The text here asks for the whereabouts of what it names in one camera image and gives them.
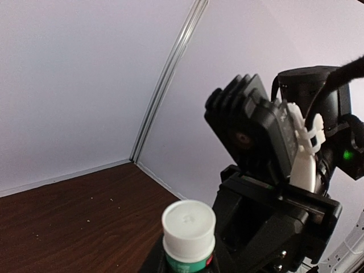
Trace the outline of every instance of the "screw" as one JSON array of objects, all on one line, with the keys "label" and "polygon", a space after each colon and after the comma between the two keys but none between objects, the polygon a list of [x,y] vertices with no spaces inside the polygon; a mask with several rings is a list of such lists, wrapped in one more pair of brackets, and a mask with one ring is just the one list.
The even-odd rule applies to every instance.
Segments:
[{"label": "screw", "polygon": [[284,257],[286,257],[287,255],[287,252],[285,250],[283,250],[281,253],[280,253],[280,258],[281,259],[284,259]]},{"label": "screw", "polygon": [[276,272],[280,272],[281,270],[282,270],[282,268],[283,268],[283,266],[280,264],[280,265],[278,265],[278,266],[274,266],[274,270],[276,271]]}]

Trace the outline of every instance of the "silver metal frame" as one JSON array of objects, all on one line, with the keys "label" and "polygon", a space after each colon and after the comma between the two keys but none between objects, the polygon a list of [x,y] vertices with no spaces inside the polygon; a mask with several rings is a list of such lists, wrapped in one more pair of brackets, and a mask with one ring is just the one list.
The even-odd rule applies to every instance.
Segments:
[{"label": "silver metal frame", "polygon": [[137,163],[140,158],[158,108],[175,73],[177,63],[181,59],[207,4],[208,0],[195,0],[177,40],[173,45],[171,53],[169,54],[167,62],[164,65],[162,73],[158,79],[152,99],[149,102],[138,136],[135,140],[134,147],[130,155],[130,160],[132,162]]}]

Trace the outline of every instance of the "bottle cap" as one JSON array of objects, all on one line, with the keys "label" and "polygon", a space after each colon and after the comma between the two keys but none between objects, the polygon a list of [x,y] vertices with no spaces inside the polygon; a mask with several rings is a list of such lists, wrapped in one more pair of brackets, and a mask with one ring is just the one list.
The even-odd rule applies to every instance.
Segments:
[{"label": "bottle cap", "polygon": [[215,248],[216,216],[211,207],[195,200],[177,201],[162,214],[163,247],[183,263],[209,257]]}]

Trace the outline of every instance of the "green light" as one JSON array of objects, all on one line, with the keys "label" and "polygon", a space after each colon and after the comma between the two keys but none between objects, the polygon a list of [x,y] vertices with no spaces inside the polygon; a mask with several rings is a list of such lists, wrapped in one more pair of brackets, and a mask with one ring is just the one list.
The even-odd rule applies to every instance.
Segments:
[{"label": "green light", "polygon": [[351,160],[354,157],[354,154],[348,150],[346,150],[342,156],[345,160]]}]

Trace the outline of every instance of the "white panel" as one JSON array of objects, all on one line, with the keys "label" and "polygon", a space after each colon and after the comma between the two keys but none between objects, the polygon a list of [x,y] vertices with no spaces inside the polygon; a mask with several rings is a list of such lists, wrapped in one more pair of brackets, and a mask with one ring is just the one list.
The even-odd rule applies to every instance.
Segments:
[{"label": "white panel", "polygon": [[[341,65],[364,53],[364,5],[358,1],[211,1],[152,128],[141,162],[174,192],[212,204],[219,172],[232,163],[203,119],[204,103],[237,74],[259,73],[270,89],[285,69]],[[351,85],[364,120],[363,81]],[[330,194],[344,211],[327,256],[364,208],[364,184],[340,170]]]},{"label": "white panel", "polygon": [[0,191],[127,159],[192,1],[2,1]]}]

